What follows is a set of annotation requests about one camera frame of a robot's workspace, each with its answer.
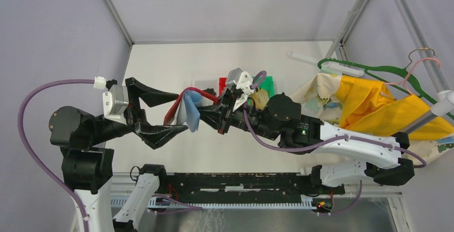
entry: hanger hook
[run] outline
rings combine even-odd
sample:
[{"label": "hanger hook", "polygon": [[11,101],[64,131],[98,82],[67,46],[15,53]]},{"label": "hanger hook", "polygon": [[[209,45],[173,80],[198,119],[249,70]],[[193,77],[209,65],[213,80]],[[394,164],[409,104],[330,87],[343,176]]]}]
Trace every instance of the hanger hook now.
[{"label": "hanger hook", "polygon": [[438,56],[438,54],[435,53],[435,50],[432,49],[432,48],[429,48],[429,47],[421,47],[421,48],[418,48],[418,49],[414,49],[408,54],[408,58],[410,60],[410,63],[405,67],[405,69],[407,69],[408,66],[410,66],[413,63],[413,60],[411,59],[411,54],[414,53],[415,51],[418,51],[418,50],[430,50],[430,51],[432,51],[434,53],[435,57]]}]

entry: gray floor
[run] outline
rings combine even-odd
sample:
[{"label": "gray floor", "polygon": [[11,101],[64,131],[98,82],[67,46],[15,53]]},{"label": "gray floor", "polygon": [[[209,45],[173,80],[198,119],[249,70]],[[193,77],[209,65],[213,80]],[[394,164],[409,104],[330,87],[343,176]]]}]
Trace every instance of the gray floor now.
[{"label": "gray floor", "polygon": [[[351,203],[336,199],[335,210]],[[396,231],[386,199],[363,199],[351,210],[333,216],[317,217],[306,210],[208,209],[159,215],[145,213],[139,232],[382,232]]]}]

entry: green hanger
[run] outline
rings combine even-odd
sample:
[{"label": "green hanger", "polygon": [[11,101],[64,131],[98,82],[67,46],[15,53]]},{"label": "green hanger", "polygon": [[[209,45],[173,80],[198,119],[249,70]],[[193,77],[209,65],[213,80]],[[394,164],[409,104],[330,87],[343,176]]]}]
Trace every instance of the green hanger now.
[{"label": "green hanger", "polygon": [[[317,64],[319,69],[322,68],[322,64],[325,62],[337,62],[337,63],[364,69],[365,74],[368,74],[369,76],[371,76],[377,80],[383,81],[385,83],[388,83],[388,81],[386,81],[383,78],[380,78],[377,75],[370,73],[369,71],[382,71],[382,72],[392,73],[392,74],[398,75],[402,78],[405,78],[408,75],[408,71],[406,69],[401,69],[401,68],[394,67],[394,66],[370,67],[370,66],[366,66],[366,65],[362,65],[362,64],[358,64],[358,63],[353,63],[353,62],[340,61],[338,59],[333,59],[333,58],[326,58],[326,59],[322,59],[321,61],[319,61]],[[424,92],[424,90],[421,88],[421,84],[419,83],[418,79],[414,75],[410,75],[407,81],[408,81],[408,83],[410,83],[410,85],[412,85],[412,87],[416,90],[416,92],[419,93],[419,96],[418,96],[419,98],[425,98],[432,104],[437,103],[437,101],[435,99],[433,99],[432,97],[430,97],[430,95],[428,95],[426,92]],[[391,86],[406,94],[409,94],[407,92],[407,90],[401,88],[400,86],[396,86],[396,85],[391,85]],[[447,116],[454,120],[453,114],[448,113]]]}]

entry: clothes hanger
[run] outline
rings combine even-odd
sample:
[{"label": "clothes hanger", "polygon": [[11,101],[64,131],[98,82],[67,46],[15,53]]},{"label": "clothes hanger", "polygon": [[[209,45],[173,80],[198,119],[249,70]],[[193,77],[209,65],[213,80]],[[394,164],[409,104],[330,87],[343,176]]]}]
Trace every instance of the clothes hanger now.
[{"label": "clothes hanger", "polygon": [[[434,53],[434,56],[438,56],[437,54],[435,54],[435,51],[431,48],[418,48],[416,50],[413,50],[410,52],[410,54],[408,55],[408,58],[410,59],[410,63],[405,67],[405,68],[398,68],[398,67],[394,67],[394,66],[376,66],[376,67],[372,67],[372,66],[367,66],[367,65],[363,65],[363,64],[358,64],[358,63],[353,63],[353,62],[349,62],[349,61],[341,61],[341,60],[338,60],[338,59],[334,59],[334,58],[325,58],[325,59],[322,59],[321,61],[319,61],[317,63],[317,66],[319,67],[319,69],[321,69],[322,67],[322,64],[325,63],[325,62],[337,62],[337,63],[341,63],[341,64],[344,64],[344,65],[349,65],[349,66],[353,66],[353,67],[356,67],[356,68],[360,68],[360,69],[364,69],[364,73],[377,79],[377,80],[380,80],[380,81],[383,81],[385,83],[389,83],[389,81],[375,75],[375,74],[372,74],[370,73],[370,71],[381,71],[381,72],[387,72],[387,73],[392,73],[392,74],[395,74],[395,75],[398,75],[402,78],[405,78],[407,75],[408,75],[408,71],[407,71],[407,67],[410,66],[410,64],[413,62],[413,60],[411,59],[411,53],[417,51],[417,50],[431,50],[433,53]],[[414,76],[414,75],[410,75],[409,78],[408,78],[408,83],[410,83],[410,85],[414,88],[414,90],[419,94],[418,97],[419,98],[425,98],[427,99],[427,101],[429,101],[430,103],[432,104],[436,104],[437,101],[435,99],[433,99],[430,95],[428,95],[421,87],[421,84],[419,83],[418,79]],[[409,94],[409,92],[403,88],[401,88],[400,86],[397,86],[397,85],[390,85],[406,94]],[[448,117],[452,118],[454,120],[454,115],[453,114],[450,114],[448,113],[447,114]]]}]

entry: white table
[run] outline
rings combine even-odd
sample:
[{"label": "white table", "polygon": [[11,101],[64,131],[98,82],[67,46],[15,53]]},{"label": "white table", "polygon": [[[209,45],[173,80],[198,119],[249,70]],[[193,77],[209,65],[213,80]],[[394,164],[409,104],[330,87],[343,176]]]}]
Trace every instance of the white table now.
[{"label": "white table", "polygon": [[[166,92],[180,93],[195,80],[226,77],[242,68],[255,75],[266,70],[273,76],[277,93],[291,93],[311,79],[319,69],[286,57],[293,50],[322,59],[331,42],[258,42],[134,45],[125,78],[135,77],[143,84]],[[150,124],[162,124],[172,103],[148,108]],[[264,139],[277,145],[276,141]],[[294,155],[271,151],[259,145],[250,133],[231,128],[220,135],[204,122],[199,130],[177,135],[163,147],[153,150],[135,134],[106,143],[115,150],[114,172],[129,172],[133,165],[163,164],[167,172],[187,173],[274,173],[298,172],[301,167],[329,163],[330,154]]]}]

